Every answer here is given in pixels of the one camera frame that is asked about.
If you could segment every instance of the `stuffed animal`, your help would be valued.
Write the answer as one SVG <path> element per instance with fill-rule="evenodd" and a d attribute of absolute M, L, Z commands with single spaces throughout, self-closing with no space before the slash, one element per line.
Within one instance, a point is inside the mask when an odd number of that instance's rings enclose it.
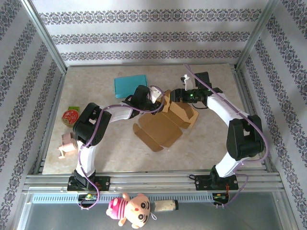
<path fill-rule="evenodd" d="M 119 226 L 123 226 L 126 220 L 129 220 L 132 227 L 138 229 L 143 227 L 149 218 L 150 202 L 144 194 L 138 194 L 130 200 L 128 194 L 123 193 L 123 198 L 111 200 L 106 214 L 112 219 L 119 219 Z"/>

